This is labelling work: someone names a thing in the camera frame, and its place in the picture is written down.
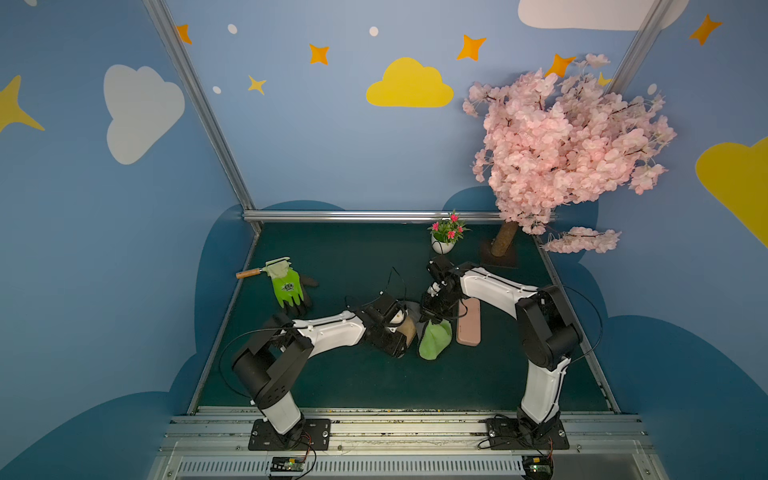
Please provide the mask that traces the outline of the grey green microfibre cloth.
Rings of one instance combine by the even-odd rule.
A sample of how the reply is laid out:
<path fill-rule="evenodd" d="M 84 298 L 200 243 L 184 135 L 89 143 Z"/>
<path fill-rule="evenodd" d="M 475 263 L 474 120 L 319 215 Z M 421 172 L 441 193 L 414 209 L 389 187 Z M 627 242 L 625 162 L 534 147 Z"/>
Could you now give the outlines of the grey green microfibre cloth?
<path fill-rule="evenodd" d="M 453 339 L 451 322 L 416 302 L 408 301 L 406 306 L 416 325 L 419 356 L 427 361 L 435 360 Z"/>

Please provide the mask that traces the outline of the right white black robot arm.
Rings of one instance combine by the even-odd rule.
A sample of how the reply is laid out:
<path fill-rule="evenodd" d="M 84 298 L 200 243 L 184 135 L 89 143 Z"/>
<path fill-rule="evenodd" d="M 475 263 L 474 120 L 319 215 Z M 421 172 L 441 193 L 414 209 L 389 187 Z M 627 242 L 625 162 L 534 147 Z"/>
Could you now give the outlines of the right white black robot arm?
<path fill-rule="evenodd" d="M 456 320 L 454 310 L 463 301 L 475 299 L 509 314 L 528 359 L 518 421 L 539 436 L 554 428 L 565 374 L 584 341 L 563 289 L 520 284 L 470 262 L 456 266 L 444 255 L 430 260 L 427 270 L 433 283 L 421 299 L 422 338 Z"/>

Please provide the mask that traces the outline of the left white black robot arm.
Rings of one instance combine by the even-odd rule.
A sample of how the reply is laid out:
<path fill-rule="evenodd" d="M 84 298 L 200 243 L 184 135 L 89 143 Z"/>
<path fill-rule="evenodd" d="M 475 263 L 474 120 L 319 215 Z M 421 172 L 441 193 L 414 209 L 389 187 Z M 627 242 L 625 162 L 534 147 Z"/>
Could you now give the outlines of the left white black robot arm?
<path fill-rule="evenodd" d="M 291 388 L 312 357 L 368 343 L 400 358 L 416 332 L 405 303 L 383 292 L 369 305 L 333 316 L 310 320 L 273 316 L 233 356 L 231 370 L 273 431 L 282 437 L 296 436 L 304 416 Z"/>

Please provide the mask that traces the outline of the pink eyeglass case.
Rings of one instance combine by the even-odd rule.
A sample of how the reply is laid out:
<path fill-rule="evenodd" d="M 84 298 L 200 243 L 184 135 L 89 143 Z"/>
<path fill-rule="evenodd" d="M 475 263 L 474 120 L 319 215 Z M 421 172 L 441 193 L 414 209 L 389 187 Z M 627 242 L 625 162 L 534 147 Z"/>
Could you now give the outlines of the pink eyeglass case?
<path fill-rule="evenodd" d="M 481 305 L 476 298 L 459 302 L 456 340 L 464 346 L 476 347 L 482 338 Z"/>

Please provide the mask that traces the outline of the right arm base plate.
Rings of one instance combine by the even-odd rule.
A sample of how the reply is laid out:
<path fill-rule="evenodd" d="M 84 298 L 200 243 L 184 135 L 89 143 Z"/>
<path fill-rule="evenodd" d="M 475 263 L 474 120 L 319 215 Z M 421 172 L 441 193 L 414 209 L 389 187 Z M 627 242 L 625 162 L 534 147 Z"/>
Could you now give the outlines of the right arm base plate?
<path fill-rule="evenodd" d="M 541 452 L 568 450 L 570 443 L 562 421 L 534 425 L 529 419 L 507 417 L 500 414 L 485 420 L 486 438 L 478 444 L 481 449 L 491 450 L 540 450 Z"/>

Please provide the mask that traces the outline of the beige cork eyeglass case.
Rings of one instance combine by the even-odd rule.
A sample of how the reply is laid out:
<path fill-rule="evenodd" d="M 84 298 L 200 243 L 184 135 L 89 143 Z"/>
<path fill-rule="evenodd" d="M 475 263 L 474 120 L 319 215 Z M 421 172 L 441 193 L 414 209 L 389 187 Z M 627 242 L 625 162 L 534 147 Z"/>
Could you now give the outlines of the beige cork eyeglass case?
<path fill-rule="evenodd" d="M 405 348 L 408 348 L 417 336 L 416 323 L 410 315 L 405 317 L 396 331 L 405 337 Z"/>

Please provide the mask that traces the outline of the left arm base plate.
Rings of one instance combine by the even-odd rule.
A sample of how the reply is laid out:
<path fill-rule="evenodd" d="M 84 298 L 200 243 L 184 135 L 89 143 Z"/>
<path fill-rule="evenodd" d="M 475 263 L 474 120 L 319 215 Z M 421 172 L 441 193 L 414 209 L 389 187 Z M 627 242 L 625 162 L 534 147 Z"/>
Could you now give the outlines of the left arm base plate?
<path fill-rule="evenodd" d="M 327 451 L 331 434 L 330 419 L 302 418 L 287 433 L 280 434 L 266 420 L 253 424 L 247 448 L 249 451 L 298 451 L 310 447 Z"/>

